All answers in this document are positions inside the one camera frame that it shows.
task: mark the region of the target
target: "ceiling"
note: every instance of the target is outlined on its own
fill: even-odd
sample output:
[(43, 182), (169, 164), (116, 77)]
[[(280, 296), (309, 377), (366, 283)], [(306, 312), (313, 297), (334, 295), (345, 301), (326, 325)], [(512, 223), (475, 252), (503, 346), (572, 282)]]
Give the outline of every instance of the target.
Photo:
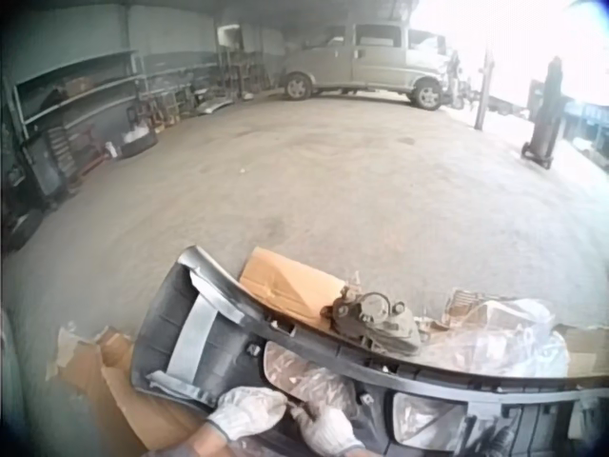
[(338, 20), (350, 12), (400, 19), (409, 5), (419, 0), (27, 0), (23, 3), (39, 10), (116, 3), (146, 5), (204, 12), (225, 21), (256, 22), (285, 29)]

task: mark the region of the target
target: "van window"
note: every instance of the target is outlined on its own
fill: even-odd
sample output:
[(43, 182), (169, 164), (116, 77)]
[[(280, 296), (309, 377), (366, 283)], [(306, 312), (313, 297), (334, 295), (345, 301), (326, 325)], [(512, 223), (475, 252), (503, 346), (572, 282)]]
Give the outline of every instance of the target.
[(399, 48), (402, 45), (402, 29), (368, 24), (355, 26), (355, 43), (358, 46)]
[(446, 55), (444, 37), (431, 33), (430, 31), (410, 29), (408, 31), (408, 48), (411, 50), (426, 50)]
[(344, 45), (345, 26), (329, 26), (307, 43), (308, 48), (334, 48)]

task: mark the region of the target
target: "fog light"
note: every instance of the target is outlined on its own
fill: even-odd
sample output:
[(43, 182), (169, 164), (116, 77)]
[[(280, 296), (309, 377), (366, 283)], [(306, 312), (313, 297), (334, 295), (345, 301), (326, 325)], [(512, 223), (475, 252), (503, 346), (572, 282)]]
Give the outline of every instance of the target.
[(465, 405), (397, 393), (393, 430), (398, 443), (430, 450), (454, 450)]

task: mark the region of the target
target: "glove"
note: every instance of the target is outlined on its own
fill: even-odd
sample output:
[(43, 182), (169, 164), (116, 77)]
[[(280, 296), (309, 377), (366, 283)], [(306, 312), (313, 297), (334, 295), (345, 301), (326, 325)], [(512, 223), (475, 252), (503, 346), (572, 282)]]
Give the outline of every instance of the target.
[(218, 401), (207, 417), (227, 441), (270, 430), (284, 417), (287, 398), (266, 387), (236, 387)]
[(307, 405), (290, 413), (299, 425), (304, 442), (324, 457), (343, 455), (351, 449), (365, 448), (353, 434), (353, 427), (340, 409), (328, 405)]

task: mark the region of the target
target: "van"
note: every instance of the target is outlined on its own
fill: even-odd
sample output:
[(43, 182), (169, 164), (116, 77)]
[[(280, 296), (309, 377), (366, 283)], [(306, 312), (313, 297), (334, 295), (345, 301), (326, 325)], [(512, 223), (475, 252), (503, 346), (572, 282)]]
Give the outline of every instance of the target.
[(285, 60), (285, 95), (304, 100), (329, 90), (383, 89), (405, 94), (422, 109), (438, 109), (448, 93), (443, 36), (399, 22), (324, 27)]

